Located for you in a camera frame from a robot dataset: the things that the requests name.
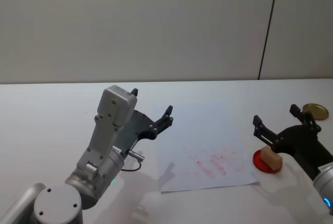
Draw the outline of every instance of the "small wooden cube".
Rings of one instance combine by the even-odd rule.
[[[273,170],[277,170],[282,166],[282,157],[274,153],[269,146],[261,149],[260,159]]]

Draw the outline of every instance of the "red disc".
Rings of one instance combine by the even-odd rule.
[[[257,150],[253,154],[253,164],[255,165],[256,168],[258,168],[260,171],[264,173],[278,173],[281,170],[282,165],[276,170],[271,169],[266,163],[262,161],[262,159],[260,159],[260,153],[261,150]]]

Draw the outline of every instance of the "gold disc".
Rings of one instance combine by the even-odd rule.
[[[315,120],[323,121],[328,118],[328,110],[319,104],[308,103],[303,106],[303,111],[310,112]]]

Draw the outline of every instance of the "sheet of paper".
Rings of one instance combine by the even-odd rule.
[[[173,105],[172,127],[156,140],[160,177],[172,167],[173,177],[160,182],[161,192],[197,190],[257,182],[252,158],[244,151],[227,105]],[[161,116],[165,106],[156,106]]]

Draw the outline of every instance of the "white table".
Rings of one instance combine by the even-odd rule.
[[[111,83],[0,85],[0,215],[29,186],[67,178],[87,147],[103,89]],[[227,102],[249,154],[263,146],[253,136],[253,116],[275,132],[299,124],[295,103],[315,102],[333,113],[333,80],[117,83],[139,89],[137,109],[154,104]],[[319,122],[319,140],[333,152],[332,117]],[[146,159],[139,172],[122,172],[85,224],[123,223],[332,223],[312,181],[288,155],[277,175],[258,172],[260,185],[160,194],[155,141],[136,150]]]

